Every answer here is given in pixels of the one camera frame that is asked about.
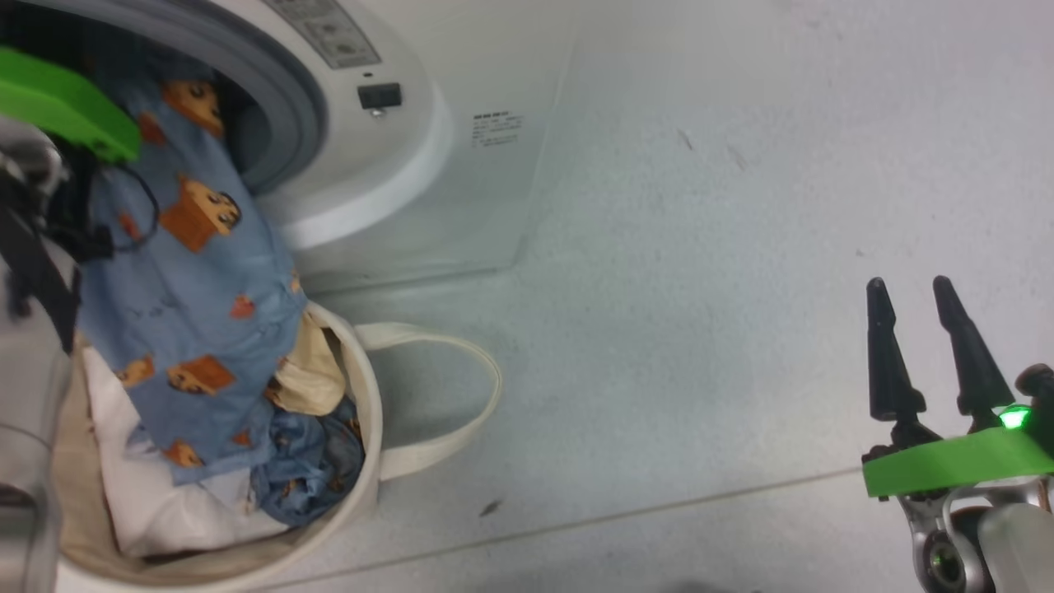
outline blue patterned cloth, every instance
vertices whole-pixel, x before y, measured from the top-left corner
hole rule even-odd
[[[112,36],[95,78],[138,121],[129,166],[103,169],[90,202],[119,251],[81,268],[78,327],[120,377],[176,485],[270,461],[264,397],[307,303],[293,259],[260,215],[222,141],[207,79],[162,79],[170,53]],[[173,72],[198,74],[186,59]]]
[[[275,457],[252,473],[260,509],[276,521],[300,527],[343,500],[365,459],[357,433],[355,407],[347,398],[320,418],[275,411]]]

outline green light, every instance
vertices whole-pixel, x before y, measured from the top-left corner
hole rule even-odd
[[[1007,410],[1002,411],[999,415],[999,420],[1002,426],[1008,429],[1020,429],[1024,424],[1024,419],[1032,414],[1032,409],[1023,406],[1012,406]]]

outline beige fabric basket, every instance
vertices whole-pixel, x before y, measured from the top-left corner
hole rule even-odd
[[[62,508],[60,564],[66,573],[89,586],[108,591],[251,590],[310,554],[336,530],[370,512],[377,500],[377,485],[412,474],[453,455],[479,433],[493,413],[502,392],[502,375],[494,360],[479,347],[405,324],[380,323],[352,329],[344,320],[311,303],[308,313],[340,342],[339,358],[348,374],[350,397],[358,408],[366,461],[348,497],[310,526],[260,541],[202,552],[169,561],[145,562],[122,556],[111,527],[99,469],[98,446],[85,390],[80,349],[75,354],[70,394],[59,416],[53,475]],[[428,441],[380,449],[380,394],[367,352],[410,342],[440,342],[467,351],[487,369],[493,380],[490,401],[483,412],[461,429]]]

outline basket handle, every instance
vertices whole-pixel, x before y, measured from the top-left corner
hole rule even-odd
[[[382,451],[380,480],[390,480],[419,472],[465,449],[465,446],[480,432],[483,423],[497,408],[497,400],[502,397],[502,370],[494,362],[494,359],[480,347],[458,338],[433,334],[423,328],[405,323],[356,325],[355,335],[358,336],[363,349],[367,352],[383,351],[413,342],[435,342],[456,347],[483,363],[494,386],[487,407],[468,424],[434,439]]]

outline yellow cloth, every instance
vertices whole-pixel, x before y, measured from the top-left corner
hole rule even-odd
[[[305,312],[300,317],[296,347],[278,365],[274,378],[268,398],[289,412],[326,416],[344,398],[344,374],[311,314]]]

